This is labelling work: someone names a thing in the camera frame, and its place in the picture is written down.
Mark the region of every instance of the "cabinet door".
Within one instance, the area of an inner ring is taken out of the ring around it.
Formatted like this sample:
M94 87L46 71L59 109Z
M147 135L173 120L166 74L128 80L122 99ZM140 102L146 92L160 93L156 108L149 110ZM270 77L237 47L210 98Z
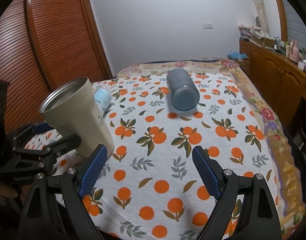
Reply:
M280 79L280 93L275 105L275 113L281 123L287 127L301 100L306 81L288 65L285 66Z
M105 79L83 0L29 0L32 33L55 88L86 76Z
M252 49L250 51L250 79L252 83L260 90L262 91L262 87L264 85L263 83L263 57L262 52L259 49Z
M280 73L284 69L283 62L269 57L263 56L263 80L264 83L261 88L261 93L269 106L274 110L276 97L280 89Z
M24 0L14 0L0 17L0 79L10 82L6 132L40 122L38 109L51 92L35 59L25 18Z

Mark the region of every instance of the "blue gripper pad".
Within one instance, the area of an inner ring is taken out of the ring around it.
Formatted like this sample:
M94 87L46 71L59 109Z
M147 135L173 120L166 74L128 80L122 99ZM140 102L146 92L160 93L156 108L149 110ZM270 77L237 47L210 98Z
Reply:
M91 194L92 189L104 167L107 157L108 150L103 145L81 178L81 186L78 192L81 198L83 198L85 195Z
M192 159L208 193L216 200L218 200L221 197L218 180L211 167L208 165L208 163L196 147L193 148Z

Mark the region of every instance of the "white wall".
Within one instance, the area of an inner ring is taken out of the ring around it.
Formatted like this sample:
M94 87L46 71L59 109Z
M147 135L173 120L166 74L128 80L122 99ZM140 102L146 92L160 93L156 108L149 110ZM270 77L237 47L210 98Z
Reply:
M255 26L253 0L91 0L113 75L139 63L227 57L238 25ZM214 29L203 29L212 23Z
M264 0L268 24L273 37L280 37L280 15L276 0Z

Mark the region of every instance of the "light switch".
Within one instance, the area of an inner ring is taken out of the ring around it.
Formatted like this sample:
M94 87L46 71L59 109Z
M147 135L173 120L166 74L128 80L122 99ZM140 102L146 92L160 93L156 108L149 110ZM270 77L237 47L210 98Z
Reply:
M204 29L213 29L213 24L210 24L210 23L203 23L203 28L204 28Z

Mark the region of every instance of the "metal screw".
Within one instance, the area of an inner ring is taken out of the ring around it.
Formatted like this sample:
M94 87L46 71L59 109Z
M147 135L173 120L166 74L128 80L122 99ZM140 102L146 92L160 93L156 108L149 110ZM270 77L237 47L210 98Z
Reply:
M257 173L257 174L256 174L256 177L257 177L258 179L263 179L263 178L264 178L263 175L260 174L260 173Z
M67 173L68 173L68 174L73 174L73 173L75 173L75 171L76 171L76 169L74 169L74 168L69 168L69 169L67 170Z
M37 179L41 179L44 177L44 174L42 172L40 172L39 174L36 175Z
M230 169L225 169L224 174L226 174L227 176L230 176L233 174L233 172Z

